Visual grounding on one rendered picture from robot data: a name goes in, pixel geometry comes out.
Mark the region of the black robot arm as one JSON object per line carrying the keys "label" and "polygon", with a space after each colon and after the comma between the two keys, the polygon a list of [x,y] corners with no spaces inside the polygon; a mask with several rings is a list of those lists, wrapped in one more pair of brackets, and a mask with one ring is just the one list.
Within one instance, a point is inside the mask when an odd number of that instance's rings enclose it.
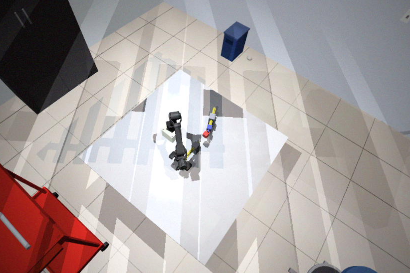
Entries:
{"label": "black robot arm", "polygon": [[[187,168],[185,159],[187,158],[188,154],[187,154],[187,150],[185,146],[183,145],[183,141],[182,141],[182,133],[181,133],[182,116],[181,116],[181,113],[179,113],[179,111],[169,112],[168,115],[169,115],[169,121],[166,121],[166,126],[167,126],[166,130],[172,133],[173,131],[175,131],[176,143],[177,143],[175,146],[176,159],[171,164],[171,167],[176,171],[184,170]],[[177,120],[179,119],[180,119],[180,122],[177,123]]]}

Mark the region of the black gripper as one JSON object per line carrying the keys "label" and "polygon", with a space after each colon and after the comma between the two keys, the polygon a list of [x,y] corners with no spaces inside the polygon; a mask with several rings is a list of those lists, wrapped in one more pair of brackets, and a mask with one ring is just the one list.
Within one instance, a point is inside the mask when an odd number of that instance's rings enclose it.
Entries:
{"label": "black gripper", "polygon": [[[172,160],[173,158],[176,159],[175,151],[172,151],[172,153],[169,155],[169,158],[170,158],[171,160]],[[174,161],[175,161],[175,159],[174,159]],[[192,167],[192,164],[191,164],[190,162],[186,162],[186,164],[187,164],[187,168],[186,168],[185,170],[188,171],[188,170]]]}

